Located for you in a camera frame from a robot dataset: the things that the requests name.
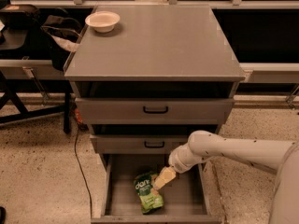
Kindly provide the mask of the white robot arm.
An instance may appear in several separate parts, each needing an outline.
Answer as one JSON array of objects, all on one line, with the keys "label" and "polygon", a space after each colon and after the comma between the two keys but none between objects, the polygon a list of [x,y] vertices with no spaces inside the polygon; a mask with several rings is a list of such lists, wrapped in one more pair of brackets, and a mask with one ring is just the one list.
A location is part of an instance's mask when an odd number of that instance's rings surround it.
[{"label": "white robot arm", "polygon": [[153,187],[161,189],[177,174],[219,156],[275,173],[268,224],[299,224],[299,144],[295,141],[231,139],[195,131],[186,144],[171,151],[168,165],[156,177]]}]

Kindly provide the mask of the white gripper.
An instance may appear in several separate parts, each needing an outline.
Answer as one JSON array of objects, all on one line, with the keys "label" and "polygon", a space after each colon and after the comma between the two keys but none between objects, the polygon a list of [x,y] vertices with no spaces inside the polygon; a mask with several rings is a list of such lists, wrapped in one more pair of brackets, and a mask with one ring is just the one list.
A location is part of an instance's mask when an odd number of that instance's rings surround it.
[{"label": "white gripper", "polygon": [[164,167],[153,182],[156,190],[161,189],[176,177],[176,172],[183,174],[199,164],[202,157],[193,153],[188,144],[179,146],[171,151],[168,163],[171,167]]}]

